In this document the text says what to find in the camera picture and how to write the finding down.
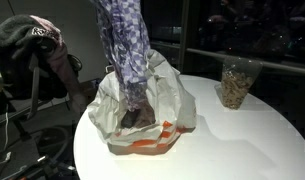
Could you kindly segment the white orange plastic bag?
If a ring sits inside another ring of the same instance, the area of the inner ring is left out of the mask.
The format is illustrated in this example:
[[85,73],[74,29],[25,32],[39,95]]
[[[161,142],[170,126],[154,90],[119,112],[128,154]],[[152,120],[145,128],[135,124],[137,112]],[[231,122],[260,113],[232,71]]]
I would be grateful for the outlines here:
[[181,133],[196,127],[195,98],[179,79],[180,72],[156,50],[145,55],[146,95],[156,122],[142,128],[123,128],[126,102],[111,72],[101,81],[95,99],[88,105],[88,117],[103,143],[116,154],[160,154],[169,149]]

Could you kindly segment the purple checkered cloth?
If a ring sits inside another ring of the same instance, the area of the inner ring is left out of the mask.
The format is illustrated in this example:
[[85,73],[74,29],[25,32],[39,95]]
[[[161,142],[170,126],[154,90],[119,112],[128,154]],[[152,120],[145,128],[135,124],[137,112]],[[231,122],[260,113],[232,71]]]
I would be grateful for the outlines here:
[[115,70],[130,111],[147,100],[149,37],[141,14],[140,0],[89,0],[96,9],[104,53]]

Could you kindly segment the clear bag of snacks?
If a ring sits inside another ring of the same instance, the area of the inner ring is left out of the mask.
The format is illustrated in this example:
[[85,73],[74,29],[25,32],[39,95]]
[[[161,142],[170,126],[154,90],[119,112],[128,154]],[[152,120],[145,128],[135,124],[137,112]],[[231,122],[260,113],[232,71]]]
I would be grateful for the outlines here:
[[237,110],[262,70],[262,65],[244,60],[223,61],[221,88],[222,104]]

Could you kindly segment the window handrail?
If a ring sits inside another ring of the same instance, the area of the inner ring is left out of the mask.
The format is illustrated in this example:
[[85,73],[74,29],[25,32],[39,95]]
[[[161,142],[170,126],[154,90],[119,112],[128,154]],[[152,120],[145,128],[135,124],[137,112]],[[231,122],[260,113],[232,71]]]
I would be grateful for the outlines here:
[[[169,44],[164,44],[164,43],[162,44],[162,43],[154,42],[154,41],[152,41],[151,44],[156,45],[156,46],[180,49],[179,45],[169,45]],[[277,63],[254,59],[254,58],[246,58],[246,57],[239,57],[239,56],[234,56],[234,55],[220,54],[220,53],[214,53],[214,52],[209,52],[209,51],[197,50],[197,49],[193,49],[193,48],[187,48],[187,49],[185,49],[185,51],[189,52],[189,53],[195,53],[198,55],[202,55],[202,56],[209,56],[212,58],[217,58],[220,60],[234,59],[234,60],[252,61],[252,62],[262,65],[263,67],[284,70],[284,71],[289,71],[289,72],[294,72],[294,73],[299,73],[299,74],[305,75],[305,68],[303,68],[303,67],[277,64]]]

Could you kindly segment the clothes on chair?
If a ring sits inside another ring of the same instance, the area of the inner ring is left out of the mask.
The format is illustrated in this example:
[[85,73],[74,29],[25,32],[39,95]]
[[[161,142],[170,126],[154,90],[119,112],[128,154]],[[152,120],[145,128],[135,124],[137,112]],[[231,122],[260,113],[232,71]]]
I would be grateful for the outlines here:
[[0,73],[12,97],[32,95],[33,69],[38,67],[41,100],[67,96],[76,113],[86,109],[78,80],[80,61],[68,53],[61,31],[38,16],[21,14],[0,24]]

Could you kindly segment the window frame post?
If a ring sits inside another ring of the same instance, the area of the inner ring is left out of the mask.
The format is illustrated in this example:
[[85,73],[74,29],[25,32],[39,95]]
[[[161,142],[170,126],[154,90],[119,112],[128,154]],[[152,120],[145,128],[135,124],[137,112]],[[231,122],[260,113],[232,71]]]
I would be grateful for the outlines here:
[[179,49],[179,63],[178,70],[183,72],[184,58],[186,52],[186,37],[187,37],[187,25],[189,14],[190,0],[183,0],[182,3],[182,16],[181,16],[181,34],[180,34],[180,49]]

